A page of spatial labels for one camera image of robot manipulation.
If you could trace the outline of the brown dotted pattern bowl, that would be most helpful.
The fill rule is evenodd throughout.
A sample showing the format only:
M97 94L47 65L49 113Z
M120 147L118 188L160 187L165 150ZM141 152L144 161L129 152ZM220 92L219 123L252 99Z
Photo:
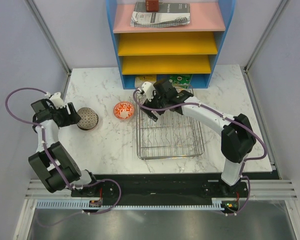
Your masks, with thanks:
M81 117L81 120L77 123L79 129L89 131L98 125L99 116L93 109L89 107L82 107L77 111L77 113Z

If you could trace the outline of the orange floral white bowl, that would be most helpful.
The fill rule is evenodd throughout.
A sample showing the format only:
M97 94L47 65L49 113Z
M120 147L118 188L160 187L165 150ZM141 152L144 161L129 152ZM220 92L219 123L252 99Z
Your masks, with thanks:
M113 108L114 116L119 120L128 120L135 113L134 105L129 101L121 101Z

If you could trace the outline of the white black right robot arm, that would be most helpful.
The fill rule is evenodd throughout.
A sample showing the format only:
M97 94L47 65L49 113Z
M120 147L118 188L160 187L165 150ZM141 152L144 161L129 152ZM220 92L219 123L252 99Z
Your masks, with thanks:
M190 91L178 90L168 80L144 82L138 93L145 95L139 106L154 122L165 111L193 118L216 132L221 138L221 152L225 157L219 191L225 197L237 191L243 161L256 144L248 117L244 114L230 116L203 103Z

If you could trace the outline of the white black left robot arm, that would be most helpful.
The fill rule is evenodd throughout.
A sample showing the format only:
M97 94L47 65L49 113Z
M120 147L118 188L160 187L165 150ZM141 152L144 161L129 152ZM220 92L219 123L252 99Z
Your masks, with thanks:
M100 185L88 170L80 170L74 159L59 141L59 130L76 125L81 120L74 105L69 102L44 98L31 104L33 130L38 136L36 152L28 162L45 188L54 193L75 187L89 197L96 196Z

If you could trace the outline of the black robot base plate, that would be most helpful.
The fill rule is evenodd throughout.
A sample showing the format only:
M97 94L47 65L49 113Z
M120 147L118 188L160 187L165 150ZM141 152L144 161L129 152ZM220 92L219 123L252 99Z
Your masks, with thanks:
M106 205L210 204L213 198L245 198L247 183L228 186L220 173L96 174L106 180L92 187L66 193L71 199L102 198Z

